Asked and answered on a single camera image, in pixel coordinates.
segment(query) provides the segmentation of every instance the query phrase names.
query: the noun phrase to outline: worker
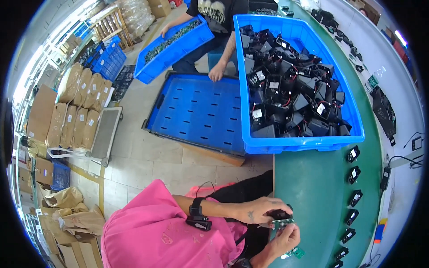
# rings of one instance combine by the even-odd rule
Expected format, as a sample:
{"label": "worker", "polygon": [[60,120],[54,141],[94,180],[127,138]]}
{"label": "worker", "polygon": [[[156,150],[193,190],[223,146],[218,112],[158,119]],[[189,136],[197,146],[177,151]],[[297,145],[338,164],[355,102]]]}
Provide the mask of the worker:
{"label": "worker", "polygon": [[173,64],[173,70],[186,73],[198,72],[195,68],[195,62],[206,53],[221,47],[223,49],[222,57],[208,73],[209,78],[213,82],[221,80],[230,60],[236,67],[237,75],[238,64],[233,16],[247,14],[248,11],[248,0],[191,0],[186,13],[168,23],[161,30],[162,37],[171,27],[187,22],[198,14],[207,21],[208,27],[215,37]]}
{"label": "worker", "polygon": [[[104,267],[221,268],[230,263],[233,268],[266,268],[300,242],[295,224],[287,225],[269,243],[269,229],[257,228],[273,220],[267,212],[293,213],[281,199],[266,197],[272,186],[271,170],[202,200],[171,195],[156,179],[105,223],[101,238]],[[195,224],[190,206],[196,208],[194,215],[200,213],[208,219],[198,218]]]}

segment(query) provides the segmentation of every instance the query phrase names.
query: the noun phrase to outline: metal platform trolley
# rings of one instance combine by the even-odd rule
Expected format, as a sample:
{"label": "metal platform trolley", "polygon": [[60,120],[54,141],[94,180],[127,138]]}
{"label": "metal platform trolley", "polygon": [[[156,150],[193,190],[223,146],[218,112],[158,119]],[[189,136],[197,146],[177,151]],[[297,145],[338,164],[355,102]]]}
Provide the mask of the metal platform trolley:
{"label": "metal platform trolley", "polygon": [[[47,152],[52,158],[83,158],[95,161],[102,166],[107,167],[110,162],[113,139],[115,138],[119,121],[121,121],[122,118],[123,114],[121,106],[108,107],[101,111],[90,151],[84,149],[71,150],[58,147],[48,148]],[[52,151],[60,151],[62,154],[53,154]]]}

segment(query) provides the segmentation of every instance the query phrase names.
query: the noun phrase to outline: graphic t-shirt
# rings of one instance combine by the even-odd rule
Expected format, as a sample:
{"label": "graphic t-shirt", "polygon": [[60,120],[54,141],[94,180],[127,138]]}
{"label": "graphic t-shirt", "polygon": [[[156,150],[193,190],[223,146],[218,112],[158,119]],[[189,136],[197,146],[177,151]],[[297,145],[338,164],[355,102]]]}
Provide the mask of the graphic t-shirt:
{"label": "graphic t-shirt", "polygon": [[247,231],[244,224],[208,217],[211,230],[204,232],[187,225],[186,218],[165,184],[154,180],[105,223],[103,266],[222,268],[243,251],[245,240],[236,241]]}
{"label": "graphic t-shirt", "polygon": [[191,0],[187,14],[201,14],[215,36],[228,36],[234,31],[233,16],[247,14],[248,0]]}

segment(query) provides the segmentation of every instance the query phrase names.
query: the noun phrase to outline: fluorescent light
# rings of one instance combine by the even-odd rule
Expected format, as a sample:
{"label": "fluorescent light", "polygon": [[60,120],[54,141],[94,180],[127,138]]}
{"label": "fluorescent light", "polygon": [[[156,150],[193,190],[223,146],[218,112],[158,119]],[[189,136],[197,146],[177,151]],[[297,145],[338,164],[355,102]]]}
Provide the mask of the fluorescent light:
{"label": "fluorescent light", "polygon": [[400,32],[398,32],[398,30],[395,31],[395,35],[398,37],[398,39],[401,41],[402,45],[404,47],[407,46],[407,42],[405,41],[405,39],[402,37],[402,35],[400,34]]}

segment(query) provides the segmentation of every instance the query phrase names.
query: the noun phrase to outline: tattoo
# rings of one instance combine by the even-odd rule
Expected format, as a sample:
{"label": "tattoo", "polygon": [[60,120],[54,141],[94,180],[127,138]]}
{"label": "tattoo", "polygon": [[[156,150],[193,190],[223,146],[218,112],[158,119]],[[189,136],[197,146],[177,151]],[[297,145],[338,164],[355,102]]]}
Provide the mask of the tattoo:
{"label": "tattoo", "polygon": [[253,211],[249,211],[247,213],[247,216],[249,217],[249,219],[254,223],[255,222],[255,218],[253,217]]}

